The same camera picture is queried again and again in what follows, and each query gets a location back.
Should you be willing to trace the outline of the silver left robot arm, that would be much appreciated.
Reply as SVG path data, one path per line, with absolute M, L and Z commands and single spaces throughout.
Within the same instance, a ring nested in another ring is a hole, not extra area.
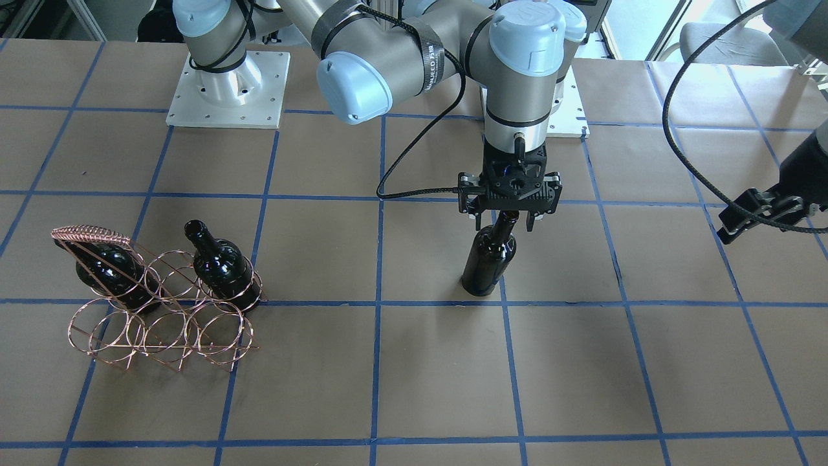
M 670 106 L 681 79 L 691 64 L 702 53 L 727 35 L 733 28 L 760 13 L 772 29 L 777 30 L 819 61 L 826 61 L 826 2 L 825 1 L 763 1 L 743 12 L 739 17 L 716 30 L 692 51 L 671 82 L 664 97 L 660 123 L 671 150 L 689 172 L 716 198 L 726 204 L 719 214 L 721 229 L 717 236 L 724 245 L 757 225 L 769 225 L 781 231 L 796 231 L 807 235 L 825 235 L 826 228 L 799 227 L 798 222 L 813 216 L 817 210 L 826 211 L 827 203 L 827 142 L 826 123 L 820 124 L 780 164 L 779 180 L 767 191 L 755 188 L 745 190 L 733 200 L 710 182 L 680 150 L 670 129 Z

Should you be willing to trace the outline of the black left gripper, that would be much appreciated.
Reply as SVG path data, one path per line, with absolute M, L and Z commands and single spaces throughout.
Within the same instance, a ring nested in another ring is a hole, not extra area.
M 779 181 L 773 190 L 760 192 L 749 188 L 734 200 L 743 210 L 783 225 L 796 225 L 805 217 L 805 202 L 826 210 L 826 132 L 820 129 L 815 129 L 781 163 Z M 732 206 L 719 213 L 719 220 L 722 227 L 717 236 L 724 245 L 759 224 Z

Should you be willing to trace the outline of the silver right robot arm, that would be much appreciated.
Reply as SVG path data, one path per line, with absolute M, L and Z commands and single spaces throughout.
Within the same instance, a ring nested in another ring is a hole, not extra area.
M 329 109 L 355 125 L 387 114 L 452 76 L 485 89 L 484 162 L 452 194 L 476 220 L 486 210 L 525 212 L 527 230 L 555 212 L 561 180 L 546 169 L 553 98 L 587 18 L 565 1 L 417 1 L 404 19 L 364 1 L 174 1 L 189 50 L 169 125 L 277 129 L 289 56 L 246 44 L 295 26 L 320 62 Z

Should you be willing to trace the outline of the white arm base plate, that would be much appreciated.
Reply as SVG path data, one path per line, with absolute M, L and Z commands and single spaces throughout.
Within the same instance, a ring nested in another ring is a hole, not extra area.
M 549 137 L 589 132 L 572 72 L 524 76 L 506 70 L 486 83 L 484 94 L 485 141 L 501 151 L 508 151 L 517 135 L 534 150 Z
M 205 129 L 278 129 L 290 54 L 248 51 L 245 61 L 224 73 L 196 71 L 184 64 L 166 123 Z

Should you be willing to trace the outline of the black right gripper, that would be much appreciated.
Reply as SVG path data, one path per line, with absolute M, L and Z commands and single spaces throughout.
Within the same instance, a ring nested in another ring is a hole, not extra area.
M 484 142 L 484 164 L 479 176 L 458 175 L 459 212 L 470 215 L 474 230 L 482 229 L 485 210 L 527 212 L 526 231 L 532 232 L 544 214 L 553 214 L 562 191 L 559 172 L 546 172 L 547 146 L 509 153 Z

